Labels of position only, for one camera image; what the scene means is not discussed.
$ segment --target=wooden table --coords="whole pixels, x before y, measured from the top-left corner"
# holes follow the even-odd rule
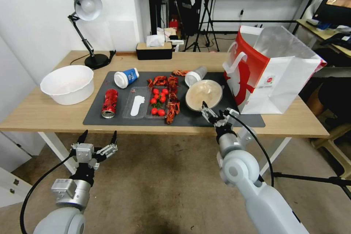
[[[86,51],[71,51],[57,65],[57,68],[67,66],[72,60],[85,54],[87,54]],[[138,71],[173,71],[175,69],[194,69],[205,65],[208,71],[222,72],[222,63],[226,59],[227,53],[180,52],[173,53],[171,60],[163,61],[140,61],[134,54],[118,54],[113,57],[108,66],[94,71],[95,90],[87,100],[76,105],[59,105],[42,93],[39,87],[36,87],[0,124],[0,130],[38,132],[60,160],[68,156],[68,151],[54,132],[83,132],[88,129],[93,133],[112,133],[117,130],[118,133],[128,134],[215,135],[212,127],[83,125],[83,120],[109,71],[123,71],[133,67],[136,67]],[[84,59],[81,59],[74,64],[83,63]],[[329,135],[299,97],[295,99],[285,114],[266,114],[262,115],[262,118],[266,126],[254,128],[257,134],[279,137],[274,143],[272,161],[291,137],[327,137]],[[75,172],[76,163],[72,158],[65,162],[65,165],[72,173]]]
[[[323,41],[323,40],[326,40],[326,39],[334,36],[336,33],[338,33],[334,29],[320,30],[320,29],[308,24],[305,19],[298,19],[298,20],[296,20],[296,22],[298,25],[302,26],[305,30],[307,30],[308,32],[312,33],[315,36],[308,44],[308,46],[310,48],[312,48],[312,46],[316,43],[317,40]],[[331,47],[337,53],[341,52],[344,55],[351,57],[351,50],[349,50],[349,49],[346,49],[346,48],[343,48],[341,46],[337,46],[334,44],[331,44],[328,46]]]

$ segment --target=lamp base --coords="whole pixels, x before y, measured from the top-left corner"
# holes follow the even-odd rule
[[[98,69],[107,66],[110,63],[108,56],[104,54],[95,54],[95,57],[89,56],[85,59],[85,66],[91,69]]]

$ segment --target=lamp shade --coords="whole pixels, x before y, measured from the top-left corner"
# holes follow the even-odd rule
[[[101,0],[74,0],[74,10],[77,16],[85,21],[91,21],[100,15]]]

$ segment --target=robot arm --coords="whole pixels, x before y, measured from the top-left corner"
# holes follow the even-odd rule
[[[205,102],[201,112],[216,128],[220,176],[228,186],[239,189],[245,199],[246,212],[258,233],[307,234],[308,231],[282,195],[261,179],[255,157],[245,151],[246,144],[252,140],[251,134],[244,127],[238,134],[233,132],[235,120],[229,114],[239,116],[239,113],[227,108],[218,116]]]
[[[76,155],[78,168],[70,178],[56,179],[51,191],[56,196],[56,205],[60,208],[52,211],[42,219],[34,230],[34,234],[82,234],[85,226],[83,215],[89,201],[89,190],[94,184],[94,172],[100,162],[106,160],[117,150],[117,132],[113,134],[111,143],[104,148],[94,148],[84,143],[87,131],[80,136],[78,142],[72,144],[72,153]]]

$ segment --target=tripod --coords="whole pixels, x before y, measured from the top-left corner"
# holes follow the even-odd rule
[[[299,180],[307,180],[307,181],[314,181],[314,182],[322,182],[322,183],[330,183],[334,185],[338,185],[342,188],[345,192],[347,197],[351,200],[351,192],[347,188],[347,186],[351,185],[351,180],[344,180],[340,177],[329,177],[329,178],[321,178],[321,177],[307,177],[307,176],[300,176],[300,175],[291,175],[291,174],[282,174],[280,172],[273,173],[274,177],[284,177],[284,178],[292,178],[292,179],[299,179]]]
[[[204,24],[204,19],[205,19],[205,15],[206,13],[208,14],[208,23],[211,25],[211,28],[212,28],[212,34],[213,34],[213,37],[214,37],[214,40],[216,42],[216,47],[217,47],[217,51],[219,52],[219,47],[218,47],[218,43],[217,43],[217,39],[216,39],[216,35],[215,35],[215,32],[214,32],[214,29],[213,29],[213,21],[211,19],[211,12],[210,10],[208,10],[208,2],[210,0],[204,0],[204,7],[205,7],[205,10],[202,14],[202,19],[201,19],[201,22],[200,22],[200,25],[199,25],[199,28],[197,30],[197,35],[196,35],[196,40],[195,42],[193,42],[193,44],[188,45],[188,41],[189,41],[189,36],[186,38],[186,42],[185,42],[185,48],[184,48],[184,52],[188,49],[190,49],[191,47],[193,47],[193,52],[196,51],[196,48],[199,50],[199,52],[201,52],[200,50],[200,47],[199,47],[199,35],[201,33],[201,28],[202,28],[202,25]],[[210,40],[208,38],[208,25],[207,25],[207,30],[203,30],[204,34],[205,34],[205,37],[206,37],[206,41],[207,41],[207,44],[206,46],[208,46],[210,44]]]

